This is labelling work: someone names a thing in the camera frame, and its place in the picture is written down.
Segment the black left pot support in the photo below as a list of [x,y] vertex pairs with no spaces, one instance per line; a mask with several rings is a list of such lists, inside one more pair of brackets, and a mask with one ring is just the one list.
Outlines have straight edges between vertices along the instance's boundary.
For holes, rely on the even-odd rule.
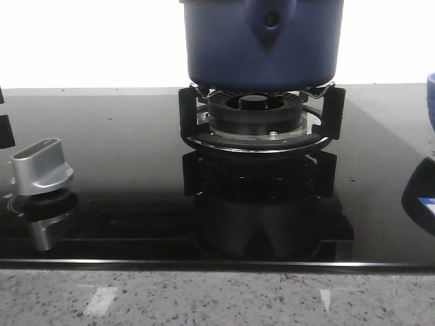
[[16,145],[10,119],[7,114],[0,116],[0,148],[7,149]]

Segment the black pot support grate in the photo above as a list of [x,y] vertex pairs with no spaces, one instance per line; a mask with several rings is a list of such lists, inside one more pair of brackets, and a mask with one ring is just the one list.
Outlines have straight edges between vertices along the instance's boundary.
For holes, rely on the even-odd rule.
[[184,142],[201,151],[244,156],[284,156],[323,149],[339,139],[346,91],[331,82],[325,87],[301,90],[302,121],[290,132],[266,135],[232,134],[209,124],[208,99],[224,90],[209,91],[191,85],[179,90],[180,133]]

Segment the black glass gas cooktop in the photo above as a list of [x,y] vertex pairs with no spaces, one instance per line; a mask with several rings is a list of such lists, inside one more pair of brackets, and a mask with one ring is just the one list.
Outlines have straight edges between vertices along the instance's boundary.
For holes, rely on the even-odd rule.
[[[339,140],[262,159],[189,148],[175,89],[7,90],[1,267],[433,271],[425,86],[346,91]],[[70,184],[16,194],[11,157],[53,138]]]

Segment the blue saucepan with handle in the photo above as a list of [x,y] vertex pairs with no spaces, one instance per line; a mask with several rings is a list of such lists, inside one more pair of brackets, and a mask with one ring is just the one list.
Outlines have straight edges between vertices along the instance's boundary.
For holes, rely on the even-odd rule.
[[190,79],[207,88],[279,92],[336,73],[343,1],[182,1]]

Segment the blue white energy label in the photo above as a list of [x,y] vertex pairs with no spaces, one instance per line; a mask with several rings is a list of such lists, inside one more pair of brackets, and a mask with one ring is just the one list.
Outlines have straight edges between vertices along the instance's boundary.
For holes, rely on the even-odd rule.
[[420,203],[435,216],[435,198],[419,198]]

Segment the light blue plastic bowl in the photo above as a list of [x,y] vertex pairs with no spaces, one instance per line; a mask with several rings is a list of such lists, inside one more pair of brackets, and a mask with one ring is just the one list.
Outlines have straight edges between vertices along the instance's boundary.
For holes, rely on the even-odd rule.
[[426,87],[428,117],[433,130],[435,130],[435,72],[428,75]]

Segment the silver stove control knob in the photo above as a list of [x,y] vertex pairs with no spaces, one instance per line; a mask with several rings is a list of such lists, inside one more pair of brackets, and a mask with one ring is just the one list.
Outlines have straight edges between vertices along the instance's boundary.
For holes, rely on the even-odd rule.
[[60,139],[43,139],[11,157],[14,189],[20,196],[46,194],[67,187],[73,169],[66,163]]

